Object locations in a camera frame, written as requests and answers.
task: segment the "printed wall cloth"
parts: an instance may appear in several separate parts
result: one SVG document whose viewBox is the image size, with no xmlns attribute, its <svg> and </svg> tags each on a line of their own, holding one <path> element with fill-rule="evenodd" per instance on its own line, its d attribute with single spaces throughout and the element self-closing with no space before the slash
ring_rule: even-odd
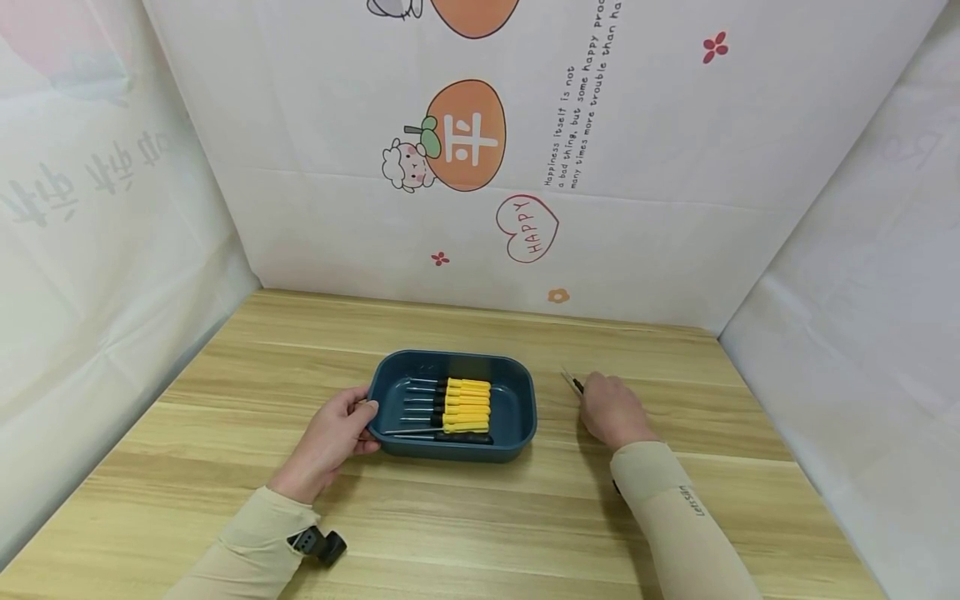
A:
<svg viewBox="0 0 960 600">
<path fill-rule="evenodd" d="M 137 0 L 0 0 L 0 568 L 257 282 Z"/>
<path fill-rule="evenodd" d="M 717 333 L 941 6 L 147 1 L 264 285 Z"/>
<path fill-rule="evenodd" d="M 960 2 L 720 338 L 895 600 L 960 598 Z"/>
</svg>

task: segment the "wooden table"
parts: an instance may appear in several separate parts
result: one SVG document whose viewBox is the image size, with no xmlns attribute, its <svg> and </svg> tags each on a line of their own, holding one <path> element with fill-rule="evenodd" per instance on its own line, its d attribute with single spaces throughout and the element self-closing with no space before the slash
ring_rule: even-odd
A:
<svg viewBox="0 0 960 600">
<path fill-rule="evenodd" d="M 399 348 L 506 354 L 540 427 L 508 465 L 353 460 L 318 502 L 348 541 L 289 598 L 660 598 L 609 453 L 558 375 L 644 400 L 767 598 L 882 598 L 724 351 L 681 327 L 253 294 L 0 575 L 0 597 L 158 598 L 299 438 L 321 401 Z"/>
</svg>

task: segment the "beige arm sleeve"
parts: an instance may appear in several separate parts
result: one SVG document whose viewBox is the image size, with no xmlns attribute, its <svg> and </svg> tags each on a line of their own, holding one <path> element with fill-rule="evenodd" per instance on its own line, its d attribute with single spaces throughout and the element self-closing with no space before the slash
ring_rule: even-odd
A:
<svg viewBox="0 0 960 600">
<path fill-rule="evenodd" d="M 665 600 L 762 600 L 666 444 L 626 445 L 611 470 L 650 543 Z"/>
<path fill-rule="evenodd" d="M 302 559 L 287 538 L 316 522 L 311 507 L 260 488 L 164 598 L 276 600 Z"/>
</svg>

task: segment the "blue plastic tray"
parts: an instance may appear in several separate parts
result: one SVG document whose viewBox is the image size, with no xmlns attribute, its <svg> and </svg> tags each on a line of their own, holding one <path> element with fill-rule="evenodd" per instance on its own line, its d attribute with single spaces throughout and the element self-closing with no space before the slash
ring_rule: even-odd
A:
<svg viewBox="0 0 960 600">
<path fill-rule="evenodd" d="M 443 380 L 447 377 L 491 383 L 490 435 L 493 445 L 453 444 L 432 440 L 405 440 L 382 432 L 413 429 L 401 422 L 403 399 L 411 377 Z M 460 352 L 400 350 L 384 358 L 373 374 L 369 398 L 380 403 L 370 431 L 395 456 L 450 461 L 507 463 L 514 460 L 537 431 L 534 382 L 526 367 L 513 358 Z"/>
</svg>

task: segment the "screwdriver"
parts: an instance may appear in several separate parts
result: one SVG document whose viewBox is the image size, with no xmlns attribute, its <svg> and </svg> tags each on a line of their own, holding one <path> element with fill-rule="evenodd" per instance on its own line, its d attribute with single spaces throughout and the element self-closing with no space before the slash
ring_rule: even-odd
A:
<svg viewBox="0 0 960 600">
<path fill-rule="evenodd" d="M 431 435 L 394 434 L 395 438 L 404 440 L 427 440 L 430 442 L 454 442 L 457 444 L 493 444 L 493 438 L 486 433 L 435 433 Z"/>
<path fill-rule="evenodd" d="M 584 396 L 584 384 L 580 383 L 580 380 L 570 374 L 570 372 L 563 367 L 560 367 L 560 374 L 564 376 L 566 382 L 570 384 L 570 387 L 573 388 L 573 391 L 577 393 L 577 396 Z"/>
<path fill-rule="evenodd" d="M 486 390 L 465 390 L 461 388 L 445 388 L 443 386 L 437 388 L 429 387 L 408 387 L 407 392 L 415 392 L 417 394 L 433 394 L 434 396 L 446 396 L 446 397 L 480 397 L 488 398 L 490 397 L 490 392 Z"/>
<path fill-rule="evenodd" d="M 490 407 L 480 404 L 463 406 L 434 406 L 433 408 L 404 408 L 404 413 L 433 413 L 435 415 L 489 415 Z"/>
<path fill-rule="evenodd" d="M 444 425 L 443 427 L 428 427 L 426 429 L 395 429 L 393 431 L 384 431 L 385 436 L 395 436 L 407 433 L 487 433 L 490 426 L 487 423 L 460 423 L 456 425 Z"/>
<path fill-rule="evenodd" d="M 490 424 L 490 417 L 487 415 L 467 414 L 467 415 L 431 415 L 429 417 L 401 417 L 405 422 L 427 422 L 434 427 L 444 425 L 459 425 L 461 423 L 484 423 L 484 426 Z"/>
<path fill-rule="evenodd" d="M 490 382 L 489 381 L 479 381 L 477 379 L 454 379 L 453 377 L 448 377 L 446 380 L 438 379 L 420 379 L 419 377 L 411 377 L 410 381 L 417 381 L 419 383 L 432 383 L 437 387 L 443 387 L 444 385 L 448 388 L 461 388 L 464 390 L 480 390 L 481 392 L 490 391 Z"/>
<path fill-rule="evenodd" d="M 490 399 L 472 396 L 433 396 L 404 398 L 404 402 L 433 402 L 434 406 L 490 406 Z"/>
</svg>

